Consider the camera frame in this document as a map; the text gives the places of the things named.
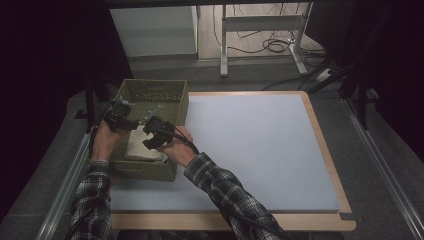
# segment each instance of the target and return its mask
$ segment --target plaid shirt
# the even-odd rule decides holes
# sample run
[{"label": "plaid shirt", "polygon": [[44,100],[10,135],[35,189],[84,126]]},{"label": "plaid shirt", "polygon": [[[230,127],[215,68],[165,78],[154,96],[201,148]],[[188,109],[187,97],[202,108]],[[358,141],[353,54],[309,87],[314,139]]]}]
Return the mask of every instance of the plaid shirt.
[{"label": "plaid shirt", "polygon": [[[72,239],[112,239],[108,194],[110,180],[107,175],[108,162],[92,163],[88,174],[80,183],[71,206],[71,225],[75,224],[87,210],[95,205]],[[205,153],[197,155],[186,167],[184,175],[198,188],[206,192],[221,210],[221,214],[233,229],[238,239],[281,239],[278,236],[252,225],[226,212],[237,212],[244,217],[282,232],[275,218],[252,197],[237,177],[218,167]],[[212,239],[203,232],[161,232],[162,239]]]}]

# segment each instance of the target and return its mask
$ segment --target green crate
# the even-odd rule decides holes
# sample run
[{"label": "green crate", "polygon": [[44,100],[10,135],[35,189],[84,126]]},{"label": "green crate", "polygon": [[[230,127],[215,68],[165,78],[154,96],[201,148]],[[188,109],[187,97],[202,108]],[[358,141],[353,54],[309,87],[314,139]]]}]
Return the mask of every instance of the green crate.
[{"label": "green crate", "polygon": [[[188,86],[185,80],[143,80],[126,79],[116,95],[130,103],[129,120],[139,120],[158,105],[163,106],[156,115],[172,124],[184,125],[188,110]],[[114,150],[110,160],[111,174],[116,177],[137,178],[156,181],[174,181],[177,164],[166,160],[156,163],[125,159],[129,136],[125,137]]]}]

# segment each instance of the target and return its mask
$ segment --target desk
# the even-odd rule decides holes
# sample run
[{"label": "desk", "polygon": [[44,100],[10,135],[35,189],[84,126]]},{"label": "desk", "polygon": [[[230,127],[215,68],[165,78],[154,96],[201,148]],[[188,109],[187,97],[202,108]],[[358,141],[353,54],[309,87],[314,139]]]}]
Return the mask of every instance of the desk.
[{"label": "desk", "polygon": [[[340,205],[337,212],[275,212],[273,215],[283,229],[293,231],[352,231],[356,227],[354,220],[343,220],[351,215],[352,210],[347,201],[337,171],[321,133],[309,98],[304,92],[195,92],[195,96],[240,96],[240,95],[299,95],[305,106],[313,133],[322,153],[326,170]],[[183,211],[112,211],[114,229],[157,229],[157,230],[230,230],[219,212],[183,212]]]}]

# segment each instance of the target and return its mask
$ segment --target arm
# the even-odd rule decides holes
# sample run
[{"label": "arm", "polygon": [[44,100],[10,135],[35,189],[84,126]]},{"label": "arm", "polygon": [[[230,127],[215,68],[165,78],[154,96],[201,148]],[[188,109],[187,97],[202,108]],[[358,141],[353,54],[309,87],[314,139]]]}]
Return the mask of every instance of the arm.
[{"label": "arm", "polygon": [[70,239],[112,239],[108,160],[113,149],[126,134],[127,132],[112,132],[104,121],[99,124],[91,164],[71,205],[71,227],[82,222]]},{"label": "arm", "polygon": [[[188,140],[193,141],[191,134],[184,127],[178,127],[178,129]],[[272,214],[243,188],[237,177],[232,172],[218,167],[205,153],[196,156],[187,145],[175,138],[169,145],[158,150],[186,167],[184,175],[194,185],[205,191],[220,210],[237,212],[282,233]],[[239,239],[281,239],[246,220],[228,215],[223,211],[221,214]]]}]

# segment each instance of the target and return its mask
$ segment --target white metal stand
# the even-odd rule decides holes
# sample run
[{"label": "white metal stand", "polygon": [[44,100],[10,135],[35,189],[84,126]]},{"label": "white metal stand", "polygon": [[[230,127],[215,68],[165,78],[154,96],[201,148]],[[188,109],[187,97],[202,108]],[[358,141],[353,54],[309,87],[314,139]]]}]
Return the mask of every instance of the white metal stand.
[{"label": "white metal stand", "polygon": [[302,15],[284,16],[238,16],[227,17],[226,5],[222,6],[222,45],[221,45],[221,77],[228,76],[227,32],[237,31],[274,31],[298,30],[294,44],[290,44],[290,52],[299,73],[306,75],[306,67],[299,55],[299,45],[305,32],[312,3],[308,3]]}]

